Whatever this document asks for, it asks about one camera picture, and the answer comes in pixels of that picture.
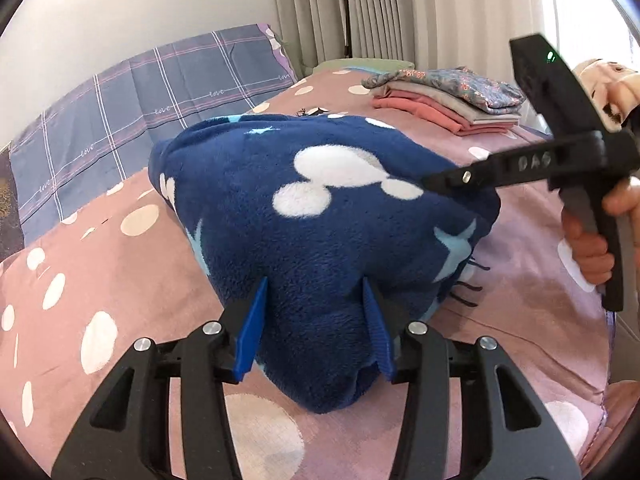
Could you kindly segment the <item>person's right hand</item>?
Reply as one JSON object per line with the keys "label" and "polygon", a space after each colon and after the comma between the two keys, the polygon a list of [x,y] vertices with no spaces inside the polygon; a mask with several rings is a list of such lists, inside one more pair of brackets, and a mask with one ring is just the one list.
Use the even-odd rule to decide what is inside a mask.
{"label": "person's right hand", "polygon": [[[621,180],[602,200],[603,210],[607,214],[613,217],[627,217],[631,221],[636,270],[639,270],[639,202],[640,188],[637,177]],[[582,276],[590,284],[604,284],[612,276],[615,262],[614,256],[608,251],[606,240],[598,234],[587,232],[582,222],[566,207],[562,210],[561,222],[564,236]]]}

